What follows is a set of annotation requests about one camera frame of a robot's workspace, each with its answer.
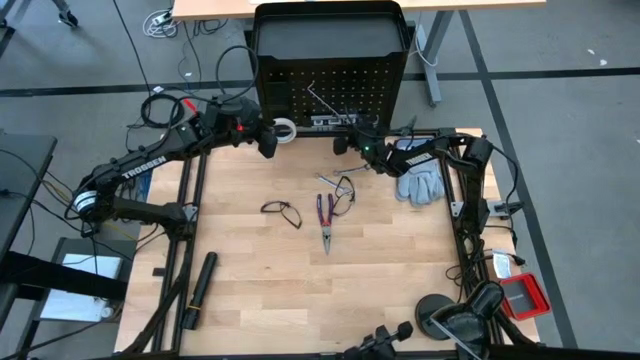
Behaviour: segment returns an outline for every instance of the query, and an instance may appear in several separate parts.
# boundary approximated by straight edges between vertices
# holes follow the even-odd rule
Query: wooden table
[[[335,156],[331,138],[296,139],[280,145],[271,160],[249,145],[212,152],[189,294],[206,253],[217,252],[219,263],[198,329],[184,332],[181,355],[344,351],[379,325],[394,329],[411,320],[415,326],[414,308],[424,295],[457,298],[459,288],[445,277],[458,264],[447,201],[414,209],[395,199],[395,179],[386,175],[351,176],[357,202],[334,218],[331,253],[325,255],[315,199],[331,189],[314,174],[359,165],[354,151]],[[180,169],[181,163],[170,163],[154,170],[149,202],[175,200]],[[499,199],[491,166],[485,197]],[[268,200],[291,202],[302,215],[302,228],[279,214],[261,214]],[[483,238],[486,248],[514,252],[507,230],[488,228]],[[160,238],[135,257],[116,350],[131,343],[156,309],[162,280],[152,270],[164,267],[167,247],[168,240]],[[167,316],[166,348],[174,316]],[[533,320],[518,326],[537,339]],[[396,348],[453,349],[453,343],[430,340],[416,329]]]
[[[300,0],[278,0],[277,2],[295,1]],[[546,0],[396,0],[396,2],[405,11],[441,11],[542,5]],[[252,18],[257,6],[257,2],[252,4],[250,0],[176,0],[173,5],[173,18],[182,21]]]

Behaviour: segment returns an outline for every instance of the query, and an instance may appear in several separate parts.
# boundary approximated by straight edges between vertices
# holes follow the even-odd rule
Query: gray floor
[[[111,1],[69,2],[82,26],[75,31],[57,23],[49,1],[33,1],[22,14],[12,12],[9,21],[17,31],[0,58],[0,89],[142,83]],[[152,0],[118,4],[149,81],[181,81],[177,64],[186,39],[183,29],[177,38],[165,40],[145,38],[141,33],[142,20],[164,4]],[[543,8],[473,11],[470,15],[490,71],[640,66],[640,4],[636,1],[550,0]],[[429,27],[433,16],[424,13],[422,23]],[[417,14],[407,17],[418,18]],[[439,70],[475,71],[459,16],[449,30]],[[241,24],[230,21],[219,33],[194,41],[203,80],[214,79],[215,59],[229,45],[242,43],[241,35]],[[195,81],[195,61],[189,50],[187,54],[181,72],[192,72],[190,79]],[[419,72],[419,66],[414,56],[407,72]],[[224,79],[248,79],[247,57],[242,52],[233,54],[223,63],[221,73]],[[636,261],[640,192],[634,186],[640,176],[640,77],[504,80],[493,85],[579,346],[640,352],[640,315],[635,306],[640,287],[633,285],[640,270]],[[394,124],[417,115],[421,127],[482,127],[500,144],[479,81],[443,82],[441,88],[445,102],[431,109],[426,105],[424,84],[404,82]],[[123,153],[125,125],[136,120],[145,96],[0,98],[0,127],[7,132],[56,136],[59,144],[51,170],[75,185],[95,164]],[[166,109],[155,110],[157,116],[166,116]],[[132,134],[131,144],[158,136],[158,131],[140,130]],[[494,165],[506,195],[511,187],[506,162],[496,158]],[[38,194],[38,199],[61,210],[45,194]],[[35,215],[38,240],[34,255],[48,258],[59,237],[76,236],[48,214],[36,209]],[[539,274],[525,219],[518,215],[515,222],[518,253],[529,261],[527,270]],[[126,229],[137,232],[135,225]],[[23,226],[16,251],[27,248],[29,231]],[[104,236],[122,238],[112,232]],[[13,351],[29,308],[29,302],[19,302],[12,311],[0,335],[0,354]],[[552,316],[539,318],[538,326],[544,342],[560,345]],[[46,323],[36,341],[77,327]],[[106,356],[113,349],[116,331],[115,325],[100,325],[34,354],[46,359]]]

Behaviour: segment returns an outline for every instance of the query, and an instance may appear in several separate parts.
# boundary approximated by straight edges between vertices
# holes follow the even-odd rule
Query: white glove
[[[414,207],[431,204],[444,196],[438,160],[431,160],[409,169],[398,178],[396,199],[411,201]]]

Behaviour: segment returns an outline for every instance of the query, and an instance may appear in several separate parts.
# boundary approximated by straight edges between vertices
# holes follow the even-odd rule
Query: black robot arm
[[[95,167],[75,192],[73,205],[80,219],[102,222],[115,217],[156,222],[165,228],[186,222],[182,209],[173,203],[157,206],[120,199],[115,196],[116,190],[122,183],[164,163],[193,158],[221,146],[255,140],[262,155],[273,157],[277,138],[259,115],[259,106],[246,98],[212,102],[204,114],[196,113],[174,125],[158,142]]]
[[[452,148],[465,146],[460,158],[453,156]],[[408,150],[396,144],[385,143],[384,135],[376,129],[352,125],[347,136],[334,140],[336,155],[348,147],[360,152],[361,157],[378,174],[399,177],[416,165],[434,159],[448,164],[464,176],[465,201],[456,221],[466,234],[480,235],[489,218],[487,201],[483,198],[485,168],[493,151],[493,144],[484,136],[451,134],[439,136]]]

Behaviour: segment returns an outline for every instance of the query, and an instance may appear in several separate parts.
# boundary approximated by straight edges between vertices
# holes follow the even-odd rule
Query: desk leg
[[[422,56],[429,64],[432,64],[426,64],[420,59],[422,66],[424,66],[424,73],[427,80],[427,97],[431,107],[435,107],[442,101],[435,66],[438,65],[438,51],[440,51],[442,39],[444,39],[444,35],[447,33],[453,13],[454,11],[438,11],[436,13],[436,18],[433,20],[433,25],[431,25],[429,36],[426,38],[426,46],[424,46],[422,50]],[[418,36],[418,44],[422,47],[423,44],[425,44],[425,33],[422,24],[418,24],[416,36]]]
[[[124,281],[75,270],[13,251],[7,252],[1,270],[2,282],[58,289],[111,300],[124,300],[127,292],[127,283]]]

